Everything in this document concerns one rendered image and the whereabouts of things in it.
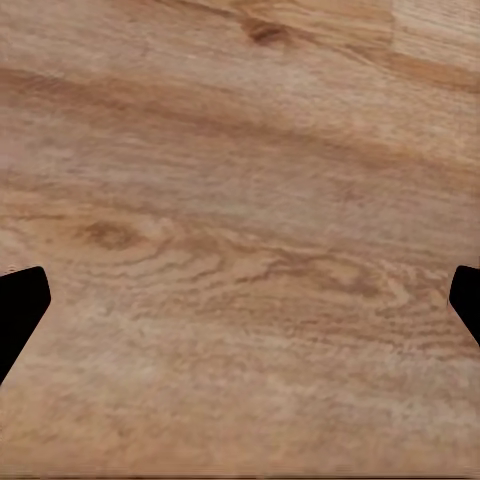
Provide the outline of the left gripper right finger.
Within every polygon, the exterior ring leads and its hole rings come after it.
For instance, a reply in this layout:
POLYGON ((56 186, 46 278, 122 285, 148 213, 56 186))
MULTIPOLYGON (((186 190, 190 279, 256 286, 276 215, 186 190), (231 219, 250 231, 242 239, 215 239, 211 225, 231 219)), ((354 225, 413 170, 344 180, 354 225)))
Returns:
POLYGON ((449 301, 480 345, 480 269, 457 267, 449 301))

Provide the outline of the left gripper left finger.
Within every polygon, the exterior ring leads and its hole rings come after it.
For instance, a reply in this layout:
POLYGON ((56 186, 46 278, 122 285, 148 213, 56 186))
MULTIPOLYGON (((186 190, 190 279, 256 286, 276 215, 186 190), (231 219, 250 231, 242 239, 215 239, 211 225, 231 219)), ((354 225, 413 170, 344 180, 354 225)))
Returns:
POLYGON ((0 277, 0 384, 51 303, 41 266, 0 277))

